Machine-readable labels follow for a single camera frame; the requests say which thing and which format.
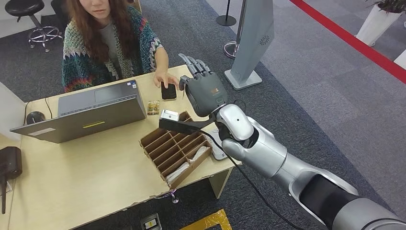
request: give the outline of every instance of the snack package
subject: snack package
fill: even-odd
[[[159,114],[159,101],[148,101],[148,115],[158,115]]]

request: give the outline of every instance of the long brown hair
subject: long brown hair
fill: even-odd
[[[79,31],[83,35],[86,51],[92,59],[99,62],[109,60],[109,48],[102,41],[99,23],[86,12],[79,0],[67,0],[68,9]],[[125,58],[137,52],[138,42],[135,37],[130,17],[127,12],[127,3],[124,0],[109,0],[110,15],[117,28],[118,39]]]

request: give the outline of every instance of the gray shirt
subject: gray shirt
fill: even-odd
[[[121,78],[121,67],[117,56],[116,40],[114,36],[113,23],[110,22],[106,27],[100,30],[104,43],[109,47],[109,58],[111,59],[118,76]]]

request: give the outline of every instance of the gray kiosk stand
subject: gray kiosk stand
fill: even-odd
[[[235,90],[262,82],[254,69],[273,38],[273,1],[243,0],[237,39],[224,46],[225,54],[235,58],[232,68],[225,72]]]

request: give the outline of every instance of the woman's left hand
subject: woman's left hand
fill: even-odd
[[[179,80],[172,74],[165,71],[156,71],[154,76],[154,84],[160,88],[161,82],[164,83],[165,88],[168,88],[168,84],[174,84],[176,89],[179,89]]]

